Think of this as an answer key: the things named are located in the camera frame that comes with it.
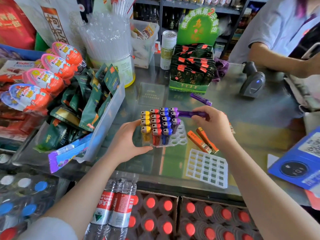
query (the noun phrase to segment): blue bottle cap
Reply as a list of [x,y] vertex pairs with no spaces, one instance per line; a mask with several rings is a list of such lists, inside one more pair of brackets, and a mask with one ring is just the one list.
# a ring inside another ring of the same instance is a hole
[[0,215],[7,214],[9,211],[12,210],[13,207],[14,207],[14,205],[10,202],[1,204],[0,205]]
[[27,205],[27,206],[25,206],[23,208],[21,215],[22,216],[29,216],[32,213],[34,213],[36,209],[37,209],[37,205],[36,204]]
[[45,190],[47,187],[48,187],[48,183],[46,181],[40,181],[35,185],[34,190],[39,192],[39,191]]

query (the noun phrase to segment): purple cloth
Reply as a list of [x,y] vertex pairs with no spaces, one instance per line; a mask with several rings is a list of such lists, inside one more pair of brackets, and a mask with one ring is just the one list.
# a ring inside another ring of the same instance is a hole
[[214,58],[214,61],[216,62],[217,70],[214,72],[214,79],[212,79],[212,81],[218,82],[226,75],[229,68],[229,62],[226,60],[220,60],[219,58]]

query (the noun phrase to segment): lighter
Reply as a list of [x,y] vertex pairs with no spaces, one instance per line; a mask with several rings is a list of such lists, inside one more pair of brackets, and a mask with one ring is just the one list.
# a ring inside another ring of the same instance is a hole
[[152,129],[160,129],[160,128],[161,128],[161,125],[160,125],[160,124],[152,124],[152,125],[151,125],[151,128],[152,128]]
[[141,115],[150,115],[149,111],[141,111]]
[[175,112],[170,112],[170,117],[173,118],[178,118],[179,117],[179,112],[175,111]]
[[142,133],[143,141],[144,142],[149,142],[150,141],[151,127],[150,126],[143,126],[141,128],[141,133]]
[[170,108],[169,111],[170,112],[178,111],[178,108],[177,107],[173,107],[173,108]]
[[141,120],[150,120],[150,116],[149,115],[142,115]]
[[159,114],[159,109],[150,109],[150,114],[152,115]]
[[208,115],[205,112],[198,112],[198,111],[193,112],[193,111],[181,111],[181,110],[178,110],[178,112],[179,112],[179,117],[188,117],[188,118],[191,118],[194,115],[197,115],[197,116],[205,118]]
[[142,120],[141,121],[141,127],[142,126],[150,126],[150,120]]
[[205,98],[203,98],[203,97],[201,97],[201,96],[199,96],[199,95],[197,95],[197,94],[194,94],[193,92],[190,93],[190,97],[198,100],[199,102],[201,102],[201,103],[203,103],[203,104],[205,104],[205,105],[208,105],[208,106],[211,106],[211,105],[212,105],[212,102],[211,102],[211,101],[209,101],[208,99],[205,99]]
[[172,134],[174,135],[177,132],[177,129],[181,123],[181,119],[174,118],[171,120],[171,123],[172,123]]
[[168,108],[160,108],[160,112],[168,111]]
[[169,113],[167,111],[165,112],[160,112],[160,116],[163,117],[163,116],[169,116]]
[[164,116],[164,117],[161,117],[161,122],[167,122],[167,121],[170,121],[171,118],[168,117],[168,116]]
[[201,149],[201,151],[209,154],[212,152],[211,148],[206,143],[204,143],[199,137],[197,137],[197,135],[193,133],[191,130],[188,131],[186,135],[195,145],[198,146],[198,148]]
[[152,119],[151,124],[160,124],[160,119]]
[[170,129],[170,128],[163,129],[163,133],[162,133],[162,144],[163,145],[169,144],[169,139],[170,139],[171,135],[172,135],[172,129]]
[[160,119],[160,115],[159,114],[153,114],[153,115],[151,115],[151,119]]
[[162,129],[153,129],[152,130],[152,138],[153,138],[153,145],[154,146],[160,145],[161,132],[162,132]]
[[196,129],[196,132],[204,141],[204,143],[207,144],[212,149],[212,153],[216,153],[219,150],[211,141],[209,141],[205,131],[201,127]]
[[163,122],[161,127],[163,129],[171,128],[171,122]]

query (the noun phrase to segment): green cardboard sign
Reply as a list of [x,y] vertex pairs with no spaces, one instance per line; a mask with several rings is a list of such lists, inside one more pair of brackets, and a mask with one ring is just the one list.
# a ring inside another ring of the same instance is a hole
[[213,7],[192,10],[179,26],[177,44],[204,43],[213,46],[218,37],[218,24]]

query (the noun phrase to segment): hand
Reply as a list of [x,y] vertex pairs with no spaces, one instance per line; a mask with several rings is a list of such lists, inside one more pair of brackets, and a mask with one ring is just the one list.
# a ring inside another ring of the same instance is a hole
[[208,139],[221,148],[226,142],[235,142],[235,138],[231,132],[229,120],[222,112],[210,106],[202,106],[193,109],[192,111],[206,112],[206,119],[194,115],[191,118],[202,127]]
[[305,77],[309,77],[311,75],[320,74],[320,53],[317,53],[315,56],[311,57],[309,60],[304,61],[304,71]]
[[108,158],[120,164],[153,149],[152,146],[136,147],[133,144],[132,136],[137,126],[140,126],[140,120],[124,123],[120,127],[106,152]]

